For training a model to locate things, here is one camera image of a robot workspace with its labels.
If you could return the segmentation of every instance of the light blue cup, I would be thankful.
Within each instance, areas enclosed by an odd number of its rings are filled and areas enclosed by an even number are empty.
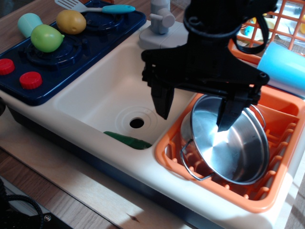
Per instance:
[[[272,42],[257,68],[270,76],[269,85],[305,97],[305,57]]]
[[[19,18],[18,29],[25,38],[28,38],[31,36],[33,29],[41,24],[42,21],[38,15],[34,13],[26,13]]]

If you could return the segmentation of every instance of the orange basket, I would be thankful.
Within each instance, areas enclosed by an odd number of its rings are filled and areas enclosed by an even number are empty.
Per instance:
[[[287,49],[304,55],[305,34],[302,33],[305,32],[305,25],[302,25],[305,24],[304,6],[304,0],[283,0],[276,12],[269,12],[265,16],[269,27],[269,42],[280,43]],[[253,33],[248,36],[244,34],[244,28],[247,26],[253,30]],[[247,47],[260,45],[263,42],[259,39],[259,33],[261,33],[260,26],[256,20],[249,20],[237,35],[238,43]],[[260,54],[248,55],[237,50],[232,40],[229,43],[229,49],[234,56],[253,64],[258,64],[261,59]]]
[[[179,152],[182,148],[180,127],[195,101],[192,100],[170,130],[156,146],[155,156],[158,162],[170,171],[179,174],[231,203],[253,213],[268,210],[275,202],[287,168],[294,155],[300,135],[305,126],[305,102],[293,95],[262,87],[262,95],[257,105],[265,122],[265,133],[268,139],[270,158],[269,167],[263,178],[252,185],[228,183],[217,175],[203,181],[193,178],[183,166]],[[210,168],[192,152],[186,154],[190,169],[198,177],[210,174]]]

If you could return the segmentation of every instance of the drain hole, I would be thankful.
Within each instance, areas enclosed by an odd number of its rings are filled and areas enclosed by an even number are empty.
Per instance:
[[[141,118],[135,118],[135,119],[130,121],[129,125],[132,128],[138,129],[138,128],[141,128],[144,125],[144,121]]]

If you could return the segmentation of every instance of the metal pot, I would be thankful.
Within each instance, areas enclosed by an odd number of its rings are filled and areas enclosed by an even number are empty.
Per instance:
[[[229,130],[217,132],[220,103],[221,98],[203,95],[184,118],[181,137],[186,144],[180,151],[182,162],[197,180],[216,173],[235,184],[252,184],[268,167],[269,147],[264,129],[254,113],[245,108]],[[199,178],[189,169],[185,155],[194,150],[214,173]]]

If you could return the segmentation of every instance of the red button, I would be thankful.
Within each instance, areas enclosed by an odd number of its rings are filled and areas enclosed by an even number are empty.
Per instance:
[[[38,72],[28,72],[23,74],[19,81],[24,89],[35,89],[42,84],[42,77]]]
[[[0,75],[10,74],[15,70],[14,62],[10,59],[0,59]]]

